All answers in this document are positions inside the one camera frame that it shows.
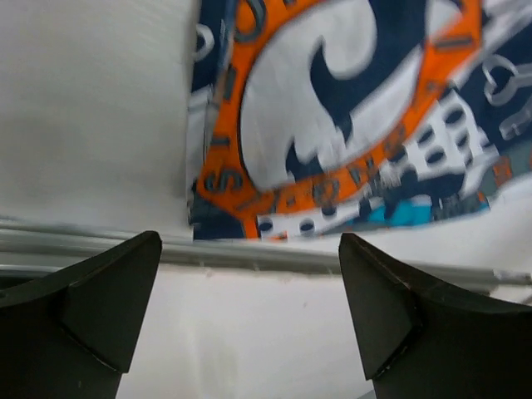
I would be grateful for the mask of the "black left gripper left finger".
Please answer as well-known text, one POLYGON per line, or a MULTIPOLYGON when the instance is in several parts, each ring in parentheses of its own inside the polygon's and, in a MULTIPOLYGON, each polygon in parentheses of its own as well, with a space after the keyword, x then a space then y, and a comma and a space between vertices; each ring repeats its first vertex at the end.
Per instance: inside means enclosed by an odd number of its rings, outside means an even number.
POLYGON ((145 231, 60 270, 1 272, 1 396, 114 398, 131 367, 162 242, 145 231))

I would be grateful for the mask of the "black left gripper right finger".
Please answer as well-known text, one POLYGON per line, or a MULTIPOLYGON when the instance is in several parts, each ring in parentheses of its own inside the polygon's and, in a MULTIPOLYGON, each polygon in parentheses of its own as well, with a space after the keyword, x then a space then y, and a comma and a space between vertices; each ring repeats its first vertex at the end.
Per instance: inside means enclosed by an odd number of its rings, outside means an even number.
POLYGON ((460 288, 344 234, 339 261, 379 398, 528 398, 531 309, 460 288))

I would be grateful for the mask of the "colourful patterned shorts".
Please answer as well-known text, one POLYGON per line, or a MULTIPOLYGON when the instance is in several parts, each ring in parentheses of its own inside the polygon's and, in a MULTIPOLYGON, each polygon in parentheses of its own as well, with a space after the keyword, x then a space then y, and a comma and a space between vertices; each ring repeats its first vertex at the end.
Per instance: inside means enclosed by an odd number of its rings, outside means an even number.
POLYGON ((461 219, 531 193, 528 1, 204 1, 197 240, 461 219))

